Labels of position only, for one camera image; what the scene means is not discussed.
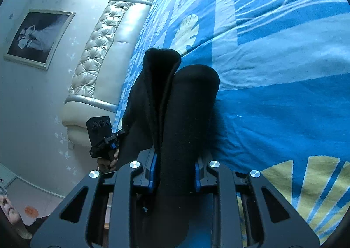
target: black and white photograph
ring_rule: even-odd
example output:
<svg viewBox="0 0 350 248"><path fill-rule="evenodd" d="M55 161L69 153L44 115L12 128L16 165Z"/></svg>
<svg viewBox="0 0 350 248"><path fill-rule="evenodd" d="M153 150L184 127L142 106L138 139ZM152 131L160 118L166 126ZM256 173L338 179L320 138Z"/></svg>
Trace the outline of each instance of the black and white photograph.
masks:
<svg viewBox="0 0 350 248"><path fill-rule="evenodd" d="M4 58L47 70L75 13L29 10Z"/></svg>

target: human hand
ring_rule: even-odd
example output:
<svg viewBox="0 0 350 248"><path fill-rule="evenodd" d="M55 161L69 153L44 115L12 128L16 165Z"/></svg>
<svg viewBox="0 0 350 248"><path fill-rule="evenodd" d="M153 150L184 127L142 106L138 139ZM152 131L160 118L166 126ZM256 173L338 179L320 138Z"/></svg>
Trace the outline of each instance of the human hand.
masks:
<svg viewBox="0 0 350 248"><path fill-rule="evenodd" d="M102 174L107 173L107 172L111 172L111 171L115 171L116 164L118 161L118 154L119 154L119 150L117 149L115 151L115 153L113 154L112 161L109 161L109 160L104 159L102 157L97 159L97 169L99 171L101 171Z"/></svg>
<svg viewBox="0 0 350 248"><path fill-rule="evenodd" d="M113 160L110 164L110 171L115 171L116 170L116 164L118 161L118 156L119 156L119 148L117 148L117 150L115 151L115 153L113 154Z"/></svg>

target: white wall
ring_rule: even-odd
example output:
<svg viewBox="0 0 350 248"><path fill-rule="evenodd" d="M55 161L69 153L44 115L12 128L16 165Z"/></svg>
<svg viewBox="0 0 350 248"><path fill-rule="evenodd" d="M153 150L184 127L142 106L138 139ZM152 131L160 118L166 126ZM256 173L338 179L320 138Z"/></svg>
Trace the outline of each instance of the white wall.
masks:
<svg viewBox="0 0 350 248"><path fill-rule="evenodd" d="M16 178L16 175L13 174L9 169L0 164L0 186L2 188L7 188L8 185Z"/></svg>
<svg viewBox="0 0 350 248"><path fill-rule="evenodd" d="M74 69L108 0L4 0L0 55L7 52L28 9L76 12L48 71L0 58L0 162L27 181L60 195L92 169L88 148L69 150L59 120Z"/></svg>

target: blue bedspread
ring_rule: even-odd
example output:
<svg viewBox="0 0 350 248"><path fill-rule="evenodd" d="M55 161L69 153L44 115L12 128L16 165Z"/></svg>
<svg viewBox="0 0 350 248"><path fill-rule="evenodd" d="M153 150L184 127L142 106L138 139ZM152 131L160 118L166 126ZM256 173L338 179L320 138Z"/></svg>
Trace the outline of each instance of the blue bedspread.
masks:
<svg viewBox="0 0 350 248"><path fill-rule="evenodd" d="M262 171L323 243L350 206L349 12L346 0L155 0L113 129L148 48L213 67L213 155ZM201 233L191 247L209 247Z"/></svg>

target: blue plastic part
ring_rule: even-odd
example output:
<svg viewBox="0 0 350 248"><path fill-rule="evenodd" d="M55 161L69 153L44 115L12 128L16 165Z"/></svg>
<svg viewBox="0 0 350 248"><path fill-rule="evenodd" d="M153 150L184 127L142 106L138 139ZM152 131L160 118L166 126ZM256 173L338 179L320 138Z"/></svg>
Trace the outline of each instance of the blue plastic part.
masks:
<svg viewBox="0 0 350 248"><path fill-rule="evenodd" d="M148 190L149 192L153 192L156 180L155 180L155 166L156 166L156 161L157 161L157 153L154 153L153 155L153 160L151 164L151 168L149 170L149 184L148 184Z"/></svg>
<svg viewBox="0 0 350 248"><path fill-rule="evenodd" d="M201 189L201 183L200 183L200 180L199 180L199 164L197 162L195 164L195 171L196 171L196 174L195 174L195 188L196 188L196 192L199 193L200 189Z"/></svg>

